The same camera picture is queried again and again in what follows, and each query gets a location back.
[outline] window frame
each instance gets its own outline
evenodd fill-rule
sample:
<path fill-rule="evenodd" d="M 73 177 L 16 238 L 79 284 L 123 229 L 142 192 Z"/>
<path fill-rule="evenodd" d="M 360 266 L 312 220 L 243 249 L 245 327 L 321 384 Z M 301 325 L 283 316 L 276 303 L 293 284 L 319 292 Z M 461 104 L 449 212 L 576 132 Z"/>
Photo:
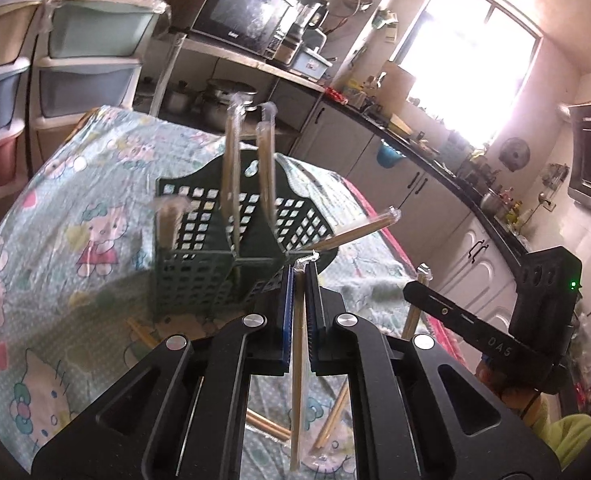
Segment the window frame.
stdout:
<path fill-rule="evenodd" d="M 530 71 L 531 71 L 531 66 L 533 65 L 533 60 L 535 59 L 535 54 L 537 53 L 537 50 L 540 47 L 540 42 L 542 41 L 543 37 L 535 29 L 534 26 L 532 26 L 530 23 L 527 23 L 526 20 L 522 20 L 518 16 L 516 16 L 515 12 L 512 12 L 511 9 L 508 8 L 510 6 L 503 5 L 502 2 L 498 1 L 498 0 L 486 0 L 486 1 L 489 3 L 489 11 L 487 12 L 487 15 L 484 19 L 485 24 L 489 21 L 491 15 L 493 13 L 493 10 L 498 9 L 499 12 L 504 12 L 509 18 L 511 18 L 513 21 L 515 21 L 518 25 L 520 25 L 520 27 L 522 27 L 529 34 L 531 34 L 531 36 L 533 36 L 533 38 L 535 40 L 533 42 L 533 49 L 531 50 L 531 56 L 529 58 L 528 68 L 527 68 L 527 71 L 525 72 L 525 77 L 522 81 L 522 86 L 523 86 L 525 81 L 528 78 Z M 409 31 L 408 34 L 405 35 L 404 38 L 402 38 L 402 41 L 400 41 L 399 47 L 396 49 L 396 53 L 394 54 L 394 56 L 391 57 L 391 61 L 393 61 L 397 65 L 402 63 L 402 61 L 404 60 L 404 57 L 408 54 L 408 52 L 413 44 L 413 41 L 415 41 L 416 37 L 418 36 L 419 30 L 422 27 L 422 25 L 424 25 L 428 21 L 434 20 L 433 16 L 431 16 L 429 14 L 429 12 L 427 11 L 427 7 L 429 6 L 430 2 L 431 2 L 431 0 L 426 1 L 424 6 L 422 7 L 422 10 L 419 12 L 418 17 L 415 20 L 415 23 L 413 23 L 413 25 L 411 26 L 411 30 Z M 520 91 L 521 91 L 521 88 L 518 89 L 517 93 L 515 94 L 516 97 L 518 94 L 520 94 Z"/>

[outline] microwave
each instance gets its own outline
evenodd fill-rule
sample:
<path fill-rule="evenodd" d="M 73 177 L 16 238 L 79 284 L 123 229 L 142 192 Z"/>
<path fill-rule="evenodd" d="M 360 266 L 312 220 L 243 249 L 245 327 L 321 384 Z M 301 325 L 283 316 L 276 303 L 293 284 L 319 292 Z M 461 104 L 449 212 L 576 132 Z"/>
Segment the microwave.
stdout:
<path fill-rule="evenodd" d="M 172 32 L 195 32 L 272 59 L 291 25 L 287 0 L 166 0 Z"/>

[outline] bright window light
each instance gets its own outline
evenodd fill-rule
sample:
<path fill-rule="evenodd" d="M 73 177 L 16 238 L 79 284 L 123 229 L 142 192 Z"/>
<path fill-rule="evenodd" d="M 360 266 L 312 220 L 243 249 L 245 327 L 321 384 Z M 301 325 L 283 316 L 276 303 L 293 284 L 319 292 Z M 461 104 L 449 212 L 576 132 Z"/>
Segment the bright window light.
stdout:
<path fill-rule="evenodd" d="M 536 37 L 488 0 L 431 0 L 400 49 L 409 94 L 474 147 L 509 118 Z"/>

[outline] microwave door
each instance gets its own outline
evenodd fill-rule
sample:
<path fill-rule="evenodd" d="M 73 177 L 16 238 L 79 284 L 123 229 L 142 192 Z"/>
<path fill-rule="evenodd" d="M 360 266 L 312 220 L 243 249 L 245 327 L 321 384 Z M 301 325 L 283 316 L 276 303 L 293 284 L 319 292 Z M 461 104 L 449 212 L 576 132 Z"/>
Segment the microwave door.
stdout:
<path fill-rule="evenodd" d="M 262 54 L 289 7 L 285 0 L 206 0 L 192 29 Z"/>

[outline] cabinet handle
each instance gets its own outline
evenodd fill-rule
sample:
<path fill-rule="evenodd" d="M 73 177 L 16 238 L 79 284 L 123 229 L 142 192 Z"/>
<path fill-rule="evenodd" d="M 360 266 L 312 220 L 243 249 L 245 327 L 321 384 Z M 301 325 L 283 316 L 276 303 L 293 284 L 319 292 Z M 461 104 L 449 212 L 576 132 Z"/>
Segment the cabinet handle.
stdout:
<path fill-rule="evenodd" d="M 318 120 L 320 119 L 320 116 L 322 115 L 322 112 L 325 111 L 326 106 L 323 106 L 322 108 L 320 108 L 320 111 L 318 112 L 318 114 L 315 117 L 315 121 L 313 122 L 313 124 L 317 124 Z"/>
<path fill-rule="evenodd" d="M 478 240 L 476 243 L 473 244 L 473 247 L 471 249 L 469 249 L 469 258 L 472 258 L 471 253 L 473 252 L 473 250 L 476 248 L 476 246 L 478 244 L 483 244 L 484 240 Z"/>
<path fill-rule="evenodd" d="M 415 184 L 415 181 L 418 180 L 419 177 L 419 171 L 418 173 L 416 173 L 416 176 L 413 177 L 413 180 L 411 181 L 411 183 L 407 186 L 407 189 L 411 189 L 413 187 L 413 184 Z"/>
<path fill-rule="evenodd" d="M 488 249 L 489 248 L 489 244 L 483 245 L 482 247 L 480 247 L 480 249 L 478 249 L 475 254 L 473 255 L 473 259 L 471 260 L 471 264 L 473 265 L 475 263 L 475 257 L 480 253 L 480 251 L 484 250 L 484 249 Z"/>
<path fill-rule="evenodd" d="M 427 183 L 429 179 L 425 178 L 424 181 L 422 182 L 422 184 L 419 185 L 418 189 L 416 189 L 416 192 L 414 194 L 418 194 L 420 191 L 422 191 L 422 188 L 424 187 L 424 185 Z"/>

